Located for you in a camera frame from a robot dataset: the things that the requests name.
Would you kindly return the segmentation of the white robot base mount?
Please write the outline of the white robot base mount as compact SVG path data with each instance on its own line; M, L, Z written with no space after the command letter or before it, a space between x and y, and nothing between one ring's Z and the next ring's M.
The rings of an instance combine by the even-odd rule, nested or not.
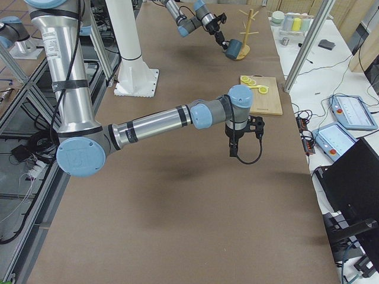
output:
M154 97L159 71L149 68L143 60L131 1L108 0L106 5L121 56L114 93Z

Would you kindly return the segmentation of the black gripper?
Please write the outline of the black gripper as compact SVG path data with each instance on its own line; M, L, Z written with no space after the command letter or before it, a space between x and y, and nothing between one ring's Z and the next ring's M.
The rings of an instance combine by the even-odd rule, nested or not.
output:
M226 51L229 48L230 41L225 41L223 33L220 31L220 23L224 24L227 20L225 13L221 15L207 14L205 17L205 29L210 35L214 35L218 45Z
M244 122L227 121L225 124L225 133L229 138L230 157L238 156L238 141L245 133L255 133L256 138L261 140L264 135L264 121L262 117L250 115Z

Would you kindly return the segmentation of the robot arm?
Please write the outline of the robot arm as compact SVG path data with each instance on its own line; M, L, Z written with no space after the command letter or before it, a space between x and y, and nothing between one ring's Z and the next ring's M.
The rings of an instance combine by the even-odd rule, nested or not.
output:
M130 1L107 1L113 33L120 54L120 69L114 99L108 99L101 115L94 114L89 82L85 77L79 42L82 31L91 31L88 1L27 1L31 22L41 32L48 60L52 90L56 95L53 117L61 124L51 132L56 146L56 162L67 174L88 177L96 174L109 155L124 146L168 131L193 125L202 130L224 123L229 154L238 156L239 140L254 133L264 136L264 121L251 115L253 93L248 86L235 85L214 100L198 99L169 110L121 121L123 115L139 112L123 96L151 98L159 71L143 60L133 5Z
M181 11L181 8L184 8L184 6L179 7L176 1L166 0L160 1L160 3L169 11L175 20L178 32L182 37L188 36L199 27L203 27L209 35L214 36L216 43L222 46L223 50L227 50L229 42L225 39L220 29L220 24L224 24L227 20L225 13L220 15L213 14L204 1L196 1L194 3L194 13L188 18Z

